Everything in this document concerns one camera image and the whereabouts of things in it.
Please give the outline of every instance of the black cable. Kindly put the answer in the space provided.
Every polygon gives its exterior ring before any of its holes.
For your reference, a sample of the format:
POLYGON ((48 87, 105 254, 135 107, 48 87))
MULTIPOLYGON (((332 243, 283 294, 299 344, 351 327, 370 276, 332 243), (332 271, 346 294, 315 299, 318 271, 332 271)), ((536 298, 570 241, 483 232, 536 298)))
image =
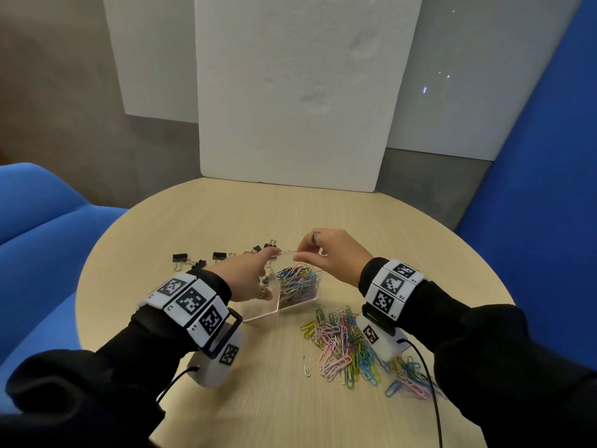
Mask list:
POLYGON ((168 392, 168 390, 170 390, 170 388, 172 388, 172 386, 176 383, 177 380, 179 380, 186 373, 190 373, 191 371, 199 371, 199 367, 198 366, 191 366, 190 368, 185 369, 178 376, 176 376, 174 378, 174 380, 172 382, 170 382, 170 384, 166 387, 166 390, 162 391, 162 394, 160 394, 160 397, 156 401, 156 404, 160 403, 160 401, 162 400, 162 398, 164 397, 164 395, 168 392))
POLYGON ((425 368, 425 373, 427 374, 427 380, 429 381, 429 387, 431 388, 431 396, 433 396, 433 405, 435 406, 435 418, 437 420, 437 437, 439 438, 439 448, 443 448, 444 443, 442 442, 442 426, 439 423, 439 409, 437 408, 437 398, 435 397, 435 390, 433 388, 433 382, 431 381, 431 374, 429 374, 429 370, 427 369, 425 360, 423 360, 423 356, 421 355, 421 352, 419 352, 417 347, 413 343, 411 343, 408 339, 400 339, 397 341, 397 343, 398 344, 400 344, 400 343, 410 344, 411 347, 417 352, 417 355, 419 356, 421 361, 423 362, 423 367, 425 368))

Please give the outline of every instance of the silver ring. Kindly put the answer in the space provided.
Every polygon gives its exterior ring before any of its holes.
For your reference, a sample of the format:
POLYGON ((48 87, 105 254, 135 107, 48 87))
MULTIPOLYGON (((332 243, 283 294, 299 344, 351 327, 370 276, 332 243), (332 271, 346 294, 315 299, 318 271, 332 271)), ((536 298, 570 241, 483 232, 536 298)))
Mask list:
POLYGON ((315 247, 319 247, 319 245, 317 245, 317 234, 319 234, 319 231, 315 231, 311 236, 311 243, 315 245, 315 247))

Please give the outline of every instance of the round table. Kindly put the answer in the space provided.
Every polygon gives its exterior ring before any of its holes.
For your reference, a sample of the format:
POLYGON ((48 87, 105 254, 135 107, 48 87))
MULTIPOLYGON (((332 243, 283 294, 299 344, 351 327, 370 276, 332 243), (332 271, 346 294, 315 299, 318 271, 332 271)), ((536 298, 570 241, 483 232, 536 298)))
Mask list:
MULTIPOLYGON (((242 253, 270 239, 293 250, 314 227, 346 229, 373 255, 413 265, 467 305, 512 303, 472 248, 389 196, 201 178, 139 203, 95 245, 76 293, 82 346, 96 350, 128 324, 137 303, 174 275, 173 254, 213 263, 213 251, 242 253)), ((358 311, 363 298, 326 275, 319 301, 327 315, 345 305, 358 311)), ((299 331, 314 319, 307 303, 243 324, 245 345, 227 381, 211 390, 180 379, 162 401, 166 417, 152 439, 165 448, 436 447, 433 403, 400 393, 386 398, 392 379, 383 371, 379 386, 361 378, 352 391, 319 376, 321 352, 299 331), (303 355, 311 377, 303 372, 303 355)), ((433 355, 417 347, 431 365, 433 355)), ((140 374, 151 367, 139 365, 140 374)), ((438 399, 444 446, 484 446, 481 429, 438 399)))

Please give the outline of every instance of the black sweater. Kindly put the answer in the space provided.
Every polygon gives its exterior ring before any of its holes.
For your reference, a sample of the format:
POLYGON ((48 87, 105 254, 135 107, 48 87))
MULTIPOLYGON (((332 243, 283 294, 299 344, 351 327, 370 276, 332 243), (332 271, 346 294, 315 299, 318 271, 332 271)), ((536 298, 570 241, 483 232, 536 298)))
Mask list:
MULTIPOLYGON (((367 264, 363 295, 386 262, 367 264)), ((223 280, 209 271, 196 274, 229 300, 223 280)), ((437 383, 481 427, 490 448, 597 442, 597 373, 529 339, 517 307, 469 308, 423 282, 398 325, 435 354, 437 383)), ((148 446, 164 418, 156 398, 192 350, 181 327, 144 306, 95 353, 36 354, 8 381, 7 392, 23 413, 0 417, 1 445, 148 446)))

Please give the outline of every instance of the person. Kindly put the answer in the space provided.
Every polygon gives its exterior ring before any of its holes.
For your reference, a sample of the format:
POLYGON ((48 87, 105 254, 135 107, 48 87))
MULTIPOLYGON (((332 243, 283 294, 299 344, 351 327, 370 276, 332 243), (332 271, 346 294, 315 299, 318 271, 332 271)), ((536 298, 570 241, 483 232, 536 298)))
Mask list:
MULTIPOLYGON (((268 247, 194 273, 226 301, 271 299, 256 277, 279 252, 268 247)), ((322 268, 363 295, 388 261, 344 230, 325 228, 303 238, 294 260, 322 268)), ((435 354, 438 385, 481 427, 490 448, 597 440, 596 372, 532 341, 517 307, 470 308, 424 281, 397 324, 435 354)), ((8 381, 22 413, 0 418, 2 445, 151 446, 149 436, 164 418, 156 398, 193 350, 185 330, 146 305, 97 352, 36 354, 8 381)))

